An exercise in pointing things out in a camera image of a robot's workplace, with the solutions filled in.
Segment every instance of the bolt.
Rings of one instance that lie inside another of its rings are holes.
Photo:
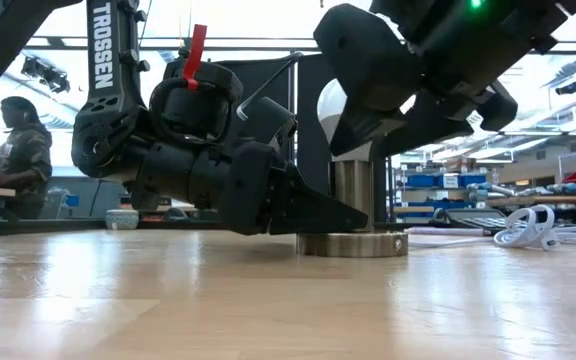
[[[137,65],[139,53],[134,49],[126,50],[119,55],[119,60],[124,64]]]
[[[190,56],[190,51],[185,47],[179,48],[179,51],[177,51],[177,53],[179,54],[179,57],[181,57],[182,59],[188,59],[188,57]]]
[[[139,7],[139,2],[137,0],[121,0],[119,1],[119,8],[129,12],[135,12]]]
[[[145,22],[148,19],[148,15],[145,11],[139,10],[135,13],[135,21],[136,22]]]
[[[150,71],[150,63],[146,60],[141,60],[137,63],[137,71],[139,72],[148,72]]]

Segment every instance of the cylindrical pedestal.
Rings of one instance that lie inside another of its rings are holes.
[[[406,256],[408,235],[405,233],[297,234],[297,253],[352,258]]]
[[[331,163],[331,187],[334,197],[368,215],[364,230],[372,230],[374,206],[372,164],[368,161],[345,160]]]

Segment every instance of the cable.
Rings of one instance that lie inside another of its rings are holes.
[[[537,223],[537,212],[546,212],[546,221]],[[525,219],[525,228],[518,221]],[[560,244],[576,245],[576,226],[555,228],[555,213],[545,205],[519,209],[506,218],[506,230],[498,232],[493,239],[470,238],[441,243],[409,242],[410,247],[440,248],[479,243],[494,243],[504,248],[541,248],[550,251]]]
[[[146,26],[148,25],[148,19],[150,19],[150,8],[152,7],[152,0],[148,1],[148,10],[146,10],[146,21],[144,21],[144,27],[141,28],[141,36],[139,36],[139,48],[141,49],[141,40],[144,39],[146,34]]]
[[[92,204],[90,205],[90,212],[88,212],[88,217],[92,217],[92,212],[95,210],[95,202],[97,202],[97,195],[99,195],[99,190],[101,189],[101,181],[97,180],[97,189],[95,190],[95,195],[92,196]]]

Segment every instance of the coiled cable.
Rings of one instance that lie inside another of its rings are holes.
[[[546,212],[546,221],[538,223],[537,213]],[[525,226],[519,221],[525,220]],[[550,251],[560,244],[576,245],[576,226],[555,227],[555,213],[545,205],[519,209],[506,218],[506,229],[495,234],[493,239],[471,238],[441,243],[409,242],[410,247],[439,248],[477,243],[494,243],[504,248],[541,248]]]

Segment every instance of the woman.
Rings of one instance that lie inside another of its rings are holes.
[[[0,149],[0,187],[16,191],[16,196],[6,201],[6,209],[20,219],[37,219],[52,175],[52,136],[39,121],[35,106],[25,98],[4,99],[1,113],[12,131]]]

